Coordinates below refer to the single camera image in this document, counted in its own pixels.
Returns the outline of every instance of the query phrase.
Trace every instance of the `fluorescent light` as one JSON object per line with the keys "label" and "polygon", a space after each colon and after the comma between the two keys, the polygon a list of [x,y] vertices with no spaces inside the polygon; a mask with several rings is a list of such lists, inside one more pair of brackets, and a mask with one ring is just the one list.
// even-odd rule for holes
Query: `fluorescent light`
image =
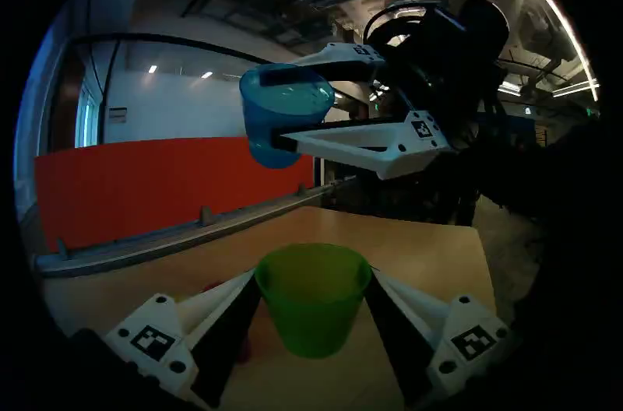
{"label": "fluorescent light", "polygon": [[563,86],[562,88],[559,88],[558,90],[554,90],[552,93],[558,93],[558,92],[562,92],[565,90],[574,89],[578,86],[586,85],[588,82],[589,82],[588,80],[584,80],[584,82],[577,82],[577,83],[574,83],[573,85]]}
{"label": "fluorescent light", "polygon": [[502,84],[500,85],[502,88],[506,88],[507,90],[512,90],[514,92],[519,92],[521,90],[521,87],[519,85],[515,85],[514,83],[510,83],[510,82],[502,82]]}
{"label": "fluorescent light", "polygon": [[589,79],[588,80],[589,88],[591,89],[591,93],[593,94],[593,99],[597,101],[597,90],[596,90],[597,87],[595,86],[596,84],[595,84],[593,77],[590,75],[589,62],[588,62],[588,59],[586,59],[586,56],[584,55],[584,50],[582,49],[582,46],[580,45],[578,39],[575,37],[575,33],[573,33],[573,28],[571,27],[571,23],[569,23],[567,18],[563,15],[562,11],[558,8],[554,0],[545,0],[545,2],[550,6],[550,9],[554,11],[554,14],[556,14],[556,16],[558,17],[558,20],[560,20],[562,28],[565,29],[565,32],[567,33],[567,36],[569,40],[571,41],[571,44],[575,48],[575,52],[578,54],[578,58],[579,58],[579,61],[582,63],[584,72],[586,72],[586,78]]}
{"label": "fluorescent light", "polygon": [[[594,83],[593,86],[595,88],[599,88],[599,83]],[[576,88],[574,90],[564,90],[564,91],[556,90],[557,93],[556,92],[552,92],[553,93],[552,96],[553,96],[553,98],[563,97],[564,95],[570,95],[571,93],[582,92],[582,91],[588,90],[590,88],[591,88],[591,85],[585,85],[585,86],[581,86],[579,88]]]}
{"label": "fluorescent light", "polygon": [[401,14],[418,14],[422,16],[426,13],[426,9],[424,7],[412,8],[412,9],[398,9],[395,14],[396,17]]}
{"label": "fluorescent light", "polygon": [[513,95],[514,97],[521,97],[521,93],[516,92],[515,90],[504,88],[503,86],[498,87],[498,92],[507,93],[508,95]]}

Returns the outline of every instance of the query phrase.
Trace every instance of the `orange partition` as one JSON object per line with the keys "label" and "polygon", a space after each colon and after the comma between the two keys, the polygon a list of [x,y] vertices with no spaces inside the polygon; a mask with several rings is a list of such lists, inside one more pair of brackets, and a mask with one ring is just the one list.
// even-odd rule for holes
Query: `orange partition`
{"label": "orange partition", "polygon": [[187,223],[313,186],[313,159],[270,170],[245,137],[145,140],[70,149],[35,160],[46,241],[84,248]]}

